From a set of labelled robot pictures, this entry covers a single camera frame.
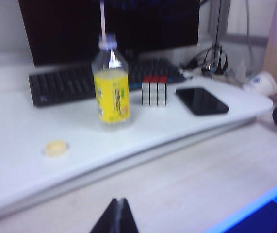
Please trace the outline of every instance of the rubik's cube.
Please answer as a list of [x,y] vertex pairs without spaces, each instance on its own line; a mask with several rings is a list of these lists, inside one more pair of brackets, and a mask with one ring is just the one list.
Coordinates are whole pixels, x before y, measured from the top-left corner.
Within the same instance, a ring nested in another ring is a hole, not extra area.
[[143,105],[152,107],[166,105],[166,76],[151,76],[144,78],[142,83]]

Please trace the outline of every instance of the desk surface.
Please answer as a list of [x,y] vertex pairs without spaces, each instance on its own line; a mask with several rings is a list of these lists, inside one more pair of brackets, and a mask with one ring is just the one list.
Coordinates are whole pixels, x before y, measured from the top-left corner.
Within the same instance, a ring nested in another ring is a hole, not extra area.
[[268,113],[3,218],[0,232],[88,232],[114,197],[128,199],[140,232],[202,232],[276,185],[277,127]]

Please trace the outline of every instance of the yellow bottle label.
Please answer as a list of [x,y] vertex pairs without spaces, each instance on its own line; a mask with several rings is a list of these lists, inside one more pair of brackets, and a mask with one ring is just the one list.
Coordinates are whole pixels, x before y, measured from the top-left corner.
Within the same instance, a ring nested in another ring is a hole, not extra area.
[[117,123],[130,117],[128,74],[123,70],[102,70],[94,74],[98,117]]

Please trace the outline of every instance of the phone screen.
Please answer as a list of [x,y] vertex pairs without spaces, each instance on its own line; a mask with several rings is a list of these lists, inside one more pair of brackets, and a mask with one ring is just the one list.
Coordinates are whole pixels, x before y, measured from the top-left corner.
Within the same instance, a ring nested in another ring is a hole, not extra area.
[[195,115],[227,113],[229,107],[201,87],[177,89],[177,96]]

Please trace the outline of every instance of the yellow bottle cap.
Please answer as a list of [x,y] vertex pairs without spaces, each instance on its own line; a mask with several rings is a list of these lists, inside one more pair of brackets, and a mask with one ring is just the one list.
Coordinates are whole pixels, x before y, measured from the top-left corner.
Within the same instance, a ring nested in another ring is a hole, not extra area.
[[46,155],[50,157],[58,156],[66,151],[66,142],[63,140],[54,140],[48,142],[45,146]]

